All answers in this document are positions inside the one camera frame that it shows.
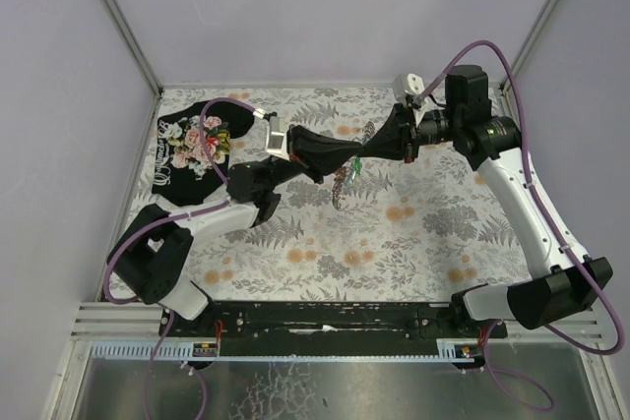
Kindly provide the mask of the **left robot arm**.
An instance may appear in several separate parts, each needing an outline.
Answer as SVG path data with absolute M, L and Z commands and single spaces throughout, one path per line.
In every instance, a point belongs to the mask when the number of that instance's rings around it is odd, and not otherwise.
M 300 175 L 321 183 L 363 149 L 358 141 L 333 139 L 302 126 L 270 132 L 267 145 L 267 158 L 229 168 L 226 199 L 180 214 L 158 205 L 144 207 L 108 256 L 105 275 L 122 280 L 134 300 L 193 321 L 210 304 L 209 296 L 183 274 L 195 243 L 266 222 L 281 199 L 277 187 Z

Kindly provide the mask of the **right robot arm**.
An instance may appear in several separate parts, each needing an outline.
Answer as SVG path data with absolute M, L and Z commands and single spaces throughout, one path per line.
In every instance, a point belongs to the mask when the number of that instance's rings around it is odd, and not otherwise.
M 545 191 L 537 186 L 515 121 L 492 111 L 488 77 L 475 65 L 454 67 L 446 77 L 446 103 L 432 109 L 413 74 L 393 84 L 396 104 L 365 145 L 364 156 L 412 162 L 422 146 L 452 143 L 489 186 L 516 233 L 530 279 L 481 285 L 455 294 L 453 302 L 475 321 L 510 320 L 534 330 L 590 309 L 612 267 L 591 258 L 571 235 Z

